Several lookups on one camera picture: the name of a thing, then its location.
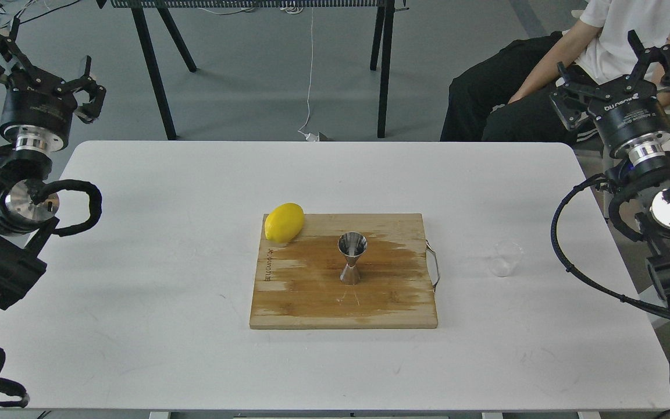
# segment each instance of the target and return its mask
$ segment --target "stainless steel jigger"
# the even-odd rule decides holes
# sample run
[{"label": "stainless steel jigger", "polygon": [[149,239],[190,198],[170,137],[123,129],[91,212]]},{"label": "stainless steel jigger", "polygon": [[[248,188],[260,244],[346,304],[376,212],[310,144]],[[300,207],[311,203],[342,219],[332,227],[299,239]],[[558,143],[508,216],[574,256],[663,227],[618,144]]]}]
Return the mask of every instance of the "stainless steel jigger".
[{"label": "stainless steel jigger", "polygon": [[356,261],[366,251],[366,238],[361,233],[351,231],[340,236],[337,247],[345,257],[345,268],[340,273],[340,280],[346,285],[356,285],[361,281]]}]

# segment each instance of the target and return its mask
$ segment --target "black pants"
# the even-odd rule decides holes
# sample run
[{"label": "black pants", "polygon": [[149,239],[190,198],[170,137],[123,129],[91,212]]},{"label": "black pants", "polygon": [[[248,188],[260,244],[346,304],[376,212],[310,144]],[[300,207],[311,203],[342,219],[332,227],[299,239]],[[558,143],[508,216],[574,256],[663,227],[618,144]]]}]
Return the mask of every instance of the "black pants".
[{"label": "black pants", "polygon": [[561,37],[560,32],[553,32],[547,37],[515,40],[454,79],[441,141],[574,143],[576,133],[565,129],[551,105],[555,83],[507,104]]}]

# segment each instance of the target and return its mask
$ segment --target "yellow lemon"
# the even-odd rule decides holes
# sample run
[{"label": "yellow lemon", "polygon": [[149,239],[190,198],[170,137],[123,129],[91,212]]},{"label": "yellow lemon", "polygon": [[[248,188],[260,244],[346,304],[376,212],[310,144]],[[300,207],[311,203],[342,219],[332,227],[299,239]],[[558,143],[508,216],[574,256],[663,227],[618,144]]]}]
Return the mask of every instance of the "yellow lemon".
[{"label": "yellow lemon", "polygon": [[276,243],[290,242],[304,226],[304,210],[293,202],[278,206],[265,219],[265,238]]}]

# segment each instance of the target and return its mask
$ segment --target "clear plastic cup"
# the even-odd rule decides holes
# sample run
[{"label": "clear plastic cup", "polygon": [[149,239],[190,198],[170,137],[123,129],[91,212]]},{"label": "clear plastic cup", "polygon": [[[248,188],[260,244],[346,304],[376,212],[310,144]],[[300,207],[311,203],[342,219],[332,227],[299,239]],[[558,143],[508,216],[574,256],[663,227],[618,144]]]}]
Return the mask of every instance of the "clear plastic cup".
[{"label": "clear plastic cup", "polygon": [[493,250],[493,255],[487,261],[487,269],[499,278],[510,276],[523,260],[523,249],[516,242],[510,240],[497,242]]}]

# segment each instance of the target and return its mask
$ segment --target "metal frame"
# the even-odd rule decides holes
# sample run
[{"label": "metal frame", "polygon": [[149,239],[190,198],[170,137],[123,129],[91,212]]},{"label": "metal frame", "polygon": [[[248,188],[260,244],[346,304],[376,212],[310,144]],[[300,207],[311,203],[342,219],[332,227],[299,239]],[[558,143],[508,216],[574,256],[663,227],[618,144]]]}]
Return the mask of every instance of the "metal frame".
[{"label": "metal frame", "polygon": [[[365,5],[364,0],[355,0],[354,5]],[[183,2],[175,0],[172,5],[181,5]],[[341,5],[341,3],[330,3],[327,0],[317,1],[303,1],[305,6],[309,7],[333,7]],[[369,68],[372,71],[377,69],[377,61],[379,59],[379,51],[382,50],[381,61],[381,80],[379,85],[379,111],[377,120],[377,137],[384,138],[386,135],[386,105],[387,96],[389,93],[389,66],[391,64],[391,40],[393,39],[394,28],[394,0],[383,0],[377,6],[377,19],[374,28],[374,43],[372,45],[372,56],[370,57]],[[154,88],[154,96],[159,107],[159,114],[162,117],[162,124],[165,125],[165,133],[167,133],[168,140],[177,140],[177,133],[175,131],[175,124],[170,113],[170,105],[167,102],[167,93],[165,93],[165,86],[162,83],[162,75],[159,74],[159,65],[156,61],[154,53],[154,46],[152,46],[151,35],[149,35],[149,27],[147,26],[146,17],[144,15],[144,8],[157,8],[159,15],[165,22],[167,30],[170,32],[172,40],[175,41],[175,46],[183,57],[184,63],[188,66],[189,72],[196,72],[197,67],[193,61],[192,56],[180,35],[175,21],[173,21],[168,9],[168,3],[161,0],[148,0],[145,2],[139,0],[112,0],[114,7],[130,7],[133,14],[133,21],[136,24],[136,33],[138,40],[141,43],[141,50],[144,53],[144,60],[149,71],[149,79],[151,79],[152,88]],[[210,2],[208,7],[219,7]]]}]

